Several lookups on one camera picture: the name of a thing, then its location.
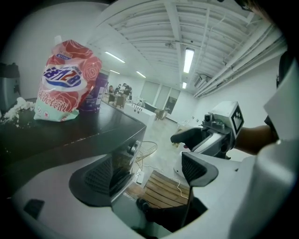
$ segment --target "person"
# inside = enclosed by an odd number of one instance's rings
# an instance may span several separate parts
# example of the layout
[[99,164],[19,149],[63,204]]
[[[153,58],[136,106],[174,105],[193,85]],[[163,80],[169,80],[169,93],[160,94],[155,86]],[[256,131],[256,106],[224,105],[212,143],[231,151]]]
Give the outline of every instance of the person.
[[118,94],[121,91],[121,84],[118,84],[118,86],[116,87],[114,94]]
[[132,100],[132,87],[130,87],[130,92],[129,92],[129,100]]
[[130,86],[127,85],[126,83],[124,83],[123,87],[124,87],[124,90],[122,92],[122,97],[123,97],[123,102],[122,102],[122,105],[121,105],[122,107],[125,106],[126,100],[127,100],[128,96],[130,94]]
[[[298,58],[298,48],[296,48],[297,43],[295,41],[296,37],[293,37],[290,34],[290,32],[293,30],[290,29],[289,26],[282,24],[281,19],[284,19],[284,22],[287,22],[285,17],[282,18],[282,16],[280,16],[280,13],[284,12],[284,10],[293,11],[293,9],[289,9],[288,4],[284,4],[286,5],[285,7],[278,7],[277,3],[274,3],[270,0],[235,1],[242,7],[243,10],[252,11],[261,16],[264,20],[275,23],[287,38],[289,49],[280,58],[278,77],[276,79],[277,87],[279,87],[286,73],[288,72],[291,63],[293,62],[294,57],[296,56]],[[288,18],[289,22],[293,22],[292,20],[294,16],[288,14],[286,18]],[[277,141],[278,135],[269,117],[266,118],[265,123],[266,125],[255,128],[243,127],[236,139],[235,148],[243,152],[256,155],[264,146]],[[197,205],[197,209],[193,208],[192,204],[190,205],[189,209],[187,209],[187,205],[162,209],[152,208],[146,200],[141,198],[136,201],[136,204],[137,207],[144,212],[148,221],[156,222],[170,232],[177,231],[184,225],[195,220],[207,210],[203,204],[200,204],[199,206]]]
[[109,86],[109,99],[108,99],[108,104],[109,102],[114,102],[115,101],[115,96],[114,96],[114,89],[113,89],[113,86]]

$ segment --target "floor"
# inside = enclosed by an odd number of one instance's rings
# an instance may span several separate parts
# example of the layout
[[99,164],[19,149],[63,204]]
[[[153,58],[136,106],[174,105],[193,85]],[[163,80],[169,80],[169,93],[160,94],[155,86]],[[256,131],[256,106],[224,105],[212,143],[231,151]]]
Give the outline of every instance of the floor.
[[[173,170],[176,159],[179,156],[179,152],[184,149],[183,145],[180,145],[177,148],[173,146],[170,141],[170,137],[176,132],[177,127],[177,123],[169,119],[156,120],[154,121],[152,129],[147,135],[145,135],[143,141],[153,141],[158,145],[158,147],[156,152],[143,160],[142,171],[144,172],[144,180],[140,185],[141,187],[145,186],[153,170],[156,170],[164,176],[175,179],[175,181],[188,186],[186,180],[177,175]],[[134,163],[133,172],[136,173],[139,170],[139,166]],[[171,232],[156,223],[148,223],[143,213],[138,210],[135,204],[135,199],[126,193],[121,195],[113,203],[113,211],[124,223],[126,223],[127,226],[132,229],[142,229],[148,235],[158,238],[171,234]]]
[[[175,173],[173,167],[179,157],[180,151],[183,151],[183,145],[177,148],[172,145],[170,137],[177,131],[177,123],[170,119],[156,120],[153,123],[151,131],[145,135],[143,141],[152,141],[158,145],[157,151],[143,160],[144,180],[141,184],[145,186],[153,170],[157,170],[168,178],[173,178],[175,181],[188,186],[187,181]],[[133,172],[138,171],[138,165],[135,163]]]

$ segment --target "metal wire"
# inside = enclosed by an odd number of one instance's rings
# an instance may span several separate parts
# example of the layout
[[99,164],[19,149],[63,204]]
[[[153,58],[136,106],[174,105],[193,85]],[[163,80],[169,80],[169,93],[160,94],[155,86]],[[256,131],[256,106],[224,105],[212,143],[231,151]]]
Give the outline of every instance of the metal wire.
[[[146,149],[146,144],[144,144],[144,143],[151,143],[153,145],[150,148]],[[139,161],[143,160],[144,158],[150,156],[157,149],[158,149],[158,145],[155,142],[152,142],[152,141],[143,141],[142,144],[141,144],[141,146],[140,146],[140,149],[139,149],[139,152],[138,152],[138,155],[136,157],[135,162],[139,162]]]

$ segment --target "detergent bag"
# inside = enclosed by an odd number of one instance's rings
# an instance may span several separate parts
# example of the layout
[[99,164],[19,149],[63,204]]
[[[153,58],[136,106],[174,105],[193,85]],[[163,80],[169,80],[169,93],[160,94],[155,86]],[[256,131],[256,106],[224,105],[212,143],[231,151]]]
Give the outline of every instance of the detergent bag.
[[56,45],[40,82],[34,119],[74,119],[94,88],[102,62],[87,47],[68,40]]

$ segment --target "ceiling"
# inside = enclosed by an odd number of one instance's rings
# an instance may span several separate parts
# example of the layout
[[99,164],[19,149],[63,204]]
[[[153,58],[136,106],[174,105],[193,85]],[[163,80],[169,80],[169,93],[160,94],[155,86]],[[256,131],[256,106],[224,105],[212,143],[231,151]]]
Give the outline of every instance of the ceiling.
[[[88,42],[104,70],[195,93],[199,75],[213,77],[261,24],[234,0],[119,0],[99,18]],[[184,73],[185,49],[195,50]],[[105,54],[108,51],[125,61]]]

